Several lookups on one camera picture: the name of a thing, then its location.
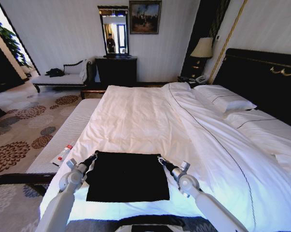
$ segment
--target black bag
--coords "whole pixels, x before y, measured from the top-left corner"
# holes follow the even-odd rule
[[[60,69],[50,69],[45,73],[46,76],[56,77],[65,75],[64,72]]]
[[[129,154],[98,151],[89,171],[86,200],[90,202],[154,202],[169,200],[166,173],[160,154]]]

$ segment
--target patterned carpet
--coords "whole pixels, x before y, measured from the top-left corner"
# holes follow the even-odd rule
[[[101,98],[102,95],[91,95]],[[0,93],[0,175],[24,173],[81,101],[80,90],[30,82]],[[25,185],[0,186],[0,232],[33,232],[42,200]]]

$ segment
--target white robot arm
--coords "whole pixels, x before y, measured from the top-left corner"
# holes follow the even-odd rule
[[[195,199],[197,207],[219,232],[248,231],[219,201],[200,189],[197,179],[187,174],[189,163],[184,161],[179,168],[162,157],[158,157],[158,161],[170,171],[179,185],[180,192]]]
[[[60,179],[60,191],[58,195],[50,201],[38,224],[36,232],[65,231],[74,203],[73,194],[81,187],[86,179],[86,172],[96,159],[97,153],[87,158],[78,166],[74,159],[67,162],[67,165],[71,168],[71,172],[65,174]],[[190,166],[189,163],[183,162],[181,168],[179,168],[162,157],[158,157],[158,161],[170,171],[179,185],[180,192],[186,197],[191,195],[195,199],[197,207],[219,232],[247,232],[243,224],[222,204],[213,196],[204,193],[199,188],[199,183],[196,178],[187,174],[187,170]]]
[[[66,173],[59,181],[60,191],[45,210],[36,232],[63,232],[74,203],[74,192],[78,190],[86,179],[86,172],[97,159],[97,153],[76,165],[71,159],[67,162],[71,172]]]

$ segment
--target white bench cushion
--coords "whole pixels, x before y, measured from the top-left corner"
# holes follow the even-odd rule
[[[78,140],[99,102],[100,99],[82,100],[37,156],[26,173],[57,173],[59,167],[51,164],[50,161],[71,141],[76,142]]]
[[[31,80],[33,84],[73,84],[83,85],[79,74],[67,74],[64,76],[49,77],[45,75],[37,76]]]

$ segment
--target painting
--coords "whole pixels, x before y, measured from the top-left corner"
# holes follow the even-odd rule
[[[161,1],[129,1],[130,34],[158,34]]]

